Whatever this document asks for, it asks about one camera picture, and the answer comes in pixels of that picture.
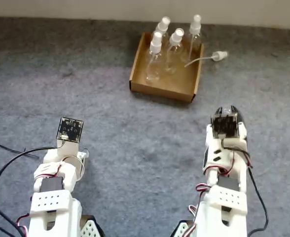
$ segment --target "perforated plate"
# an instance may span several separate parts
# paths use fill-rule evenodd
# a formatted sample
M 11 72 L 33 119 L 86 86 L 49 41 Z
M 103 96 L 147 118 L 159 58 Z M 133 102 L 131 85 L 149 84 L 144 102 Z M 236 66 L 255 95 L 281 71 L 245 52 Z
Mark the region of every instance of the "perforated plate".
M 69 210 L 71 198 L 71 193 L 68 190 L 34 193 L 32 196 L 30 213 Z
M 93 220 L 86 222 L 80 234 L 81 237 L 100 237 L 98 228 Z
M 247 197 L 245 193 L 214 185 L 209 192 L 210 205 L 227 206 L 247 213 Z
M 178 229 L 174 235 L 174 237 L 182 237 L 184 232 L 189 229 L 189 226 L 186 222 L 181 222 L 178 226 Z

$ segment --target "mounting hole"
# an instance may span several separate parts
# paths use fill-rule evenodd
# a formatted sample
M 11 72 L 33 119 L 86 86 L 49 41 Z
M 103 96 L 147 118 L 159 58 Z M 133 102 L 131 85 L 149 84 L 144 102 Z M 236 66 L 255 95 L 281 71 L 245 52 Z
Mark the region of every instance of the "mounting hole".
M 218 160 L 220 160 L 220 157 L 216 157 L 213 159 L 213 161 L 218 161 Z

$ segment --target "black circuit board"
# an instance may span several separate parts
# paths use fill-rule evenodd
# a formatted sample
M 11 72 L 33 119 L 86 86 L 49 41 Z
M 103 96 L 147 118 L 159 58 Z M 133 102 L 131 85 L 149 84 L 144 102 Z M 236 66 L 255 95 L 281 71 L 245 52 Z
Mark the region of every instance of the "black circuit board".
M 84 122 L 72 118 L 61 117 L 56 139 L 79 143 Z

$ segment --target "bottle cap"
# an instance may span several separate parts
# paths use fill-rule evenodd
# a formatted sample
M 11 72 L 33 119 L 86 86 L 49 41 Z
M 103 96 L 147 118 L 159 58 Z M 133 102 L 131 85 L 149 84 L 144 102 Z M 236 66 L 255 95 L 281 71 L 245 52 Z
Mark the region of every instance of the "bottle cap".
M 153 39 L 150 42 L 150 51 L 153 53 L 159 53 L 161 50 L 161 39 L 163 35 L 160 31 L 155 31 L 153 34 Z
M 161 21 L 156 26 L 156 30 L 160 31 L 163 35 L 167 32 L 168 26 L 170 24 L 170 18 L 168 16 L 164 16 Z
M 183 29 L 177 28 L 175 32 L 173 32 L 173 34 L 170 36 L 169 43 L 172 46 L 176 46 L 181 42 L 183 35 L 184 35 Z
M 201 16 L 200 15 L 194 15 L 189 31 L 194 36 L 200 34 L 200 31 L 201 31 Z

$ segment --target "white spray nozzle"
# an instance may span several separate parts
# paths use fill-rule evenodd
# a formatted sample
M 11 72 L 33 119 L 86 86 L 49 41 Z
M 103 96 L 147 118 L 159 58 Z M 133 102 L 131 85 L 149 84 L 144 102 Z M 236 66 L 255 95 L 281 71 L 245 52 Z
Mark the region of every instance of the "white spray nozzle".
M 201 31 L 201 16 L 200 15 L 194 15 L 193 21 L 190 24 L 190 33 L 193 35 L 200 34 Z
M 156 26 L 156 30 L 160 31 L 162 34 L 165 34 L 168 30 L 168 26 L 170 24 L 170 18 L 168 16 L 164 16 L 161 21 Z
M 216 51 L 212 54 L 212 59 L 213 61 L 220 61 L 224 58 L 227 58 L 228 57 L 228 52 L 227 51 Z
M 227 57 L 228 57 L 227 51 L 216 51 L 212 54 L 211 57 L 196 58 L 196 59 L 192 60 L 191 62 L 187 63 L 184 67 L 186 68 L 187 66 L 189 66 L 192 63 L 199 61 L 199 60 L 213 59 L 213 61 L 217 62 L 217 61 L 223 60 L 224 58 L 227 58 Z
M 170 44 L 172 46 L 178 45 L 181 42 L 183 35 L 184 35 L 183 29 L 177 28 L 169 39 Z
M 161 39 L 163 35 L 160 31 L 155 31 L 153 34 L 153 39 L 150 42 L 150 51 L 153 53 L 159 53 L 161 50 Z

